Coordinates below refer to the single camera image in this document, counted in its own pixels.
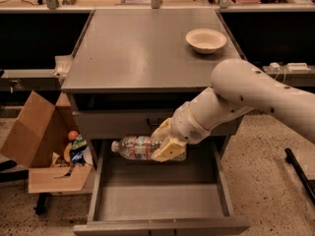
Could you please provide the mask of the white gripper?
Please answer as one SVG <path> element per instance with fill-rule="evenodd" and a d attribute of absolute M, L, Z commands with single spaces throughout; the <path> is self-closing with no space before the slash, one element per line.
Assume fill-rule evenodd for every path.
<path fill-rule="evenodd" d="M 187 144 L 198 144 L 210 133 L 197 122 L 190 103 L 186 101 L 175 110 L 172 118 L 165 119 L 152 133 L 152 138 L 163 142 L 153 152 L 151 159 L 158 162 L 174 159 L 186 151 Z"/>

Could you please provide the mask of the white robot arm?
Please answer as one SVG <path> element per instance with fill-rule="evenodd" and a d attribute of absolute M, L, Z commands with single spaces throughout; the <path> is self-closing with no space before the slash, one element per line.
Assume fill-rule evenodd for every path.
<path fill-rule="evenodd" d="M 207 138 L 222 123 L 251 110 L 278 119 L 315 143 L 315 94 L 282 84 L 251 63 L 226 59 L 216 65 L 211 85 L 175 110 L 154 132 L 162 140 L 152 160 L 171 160 Z"/>

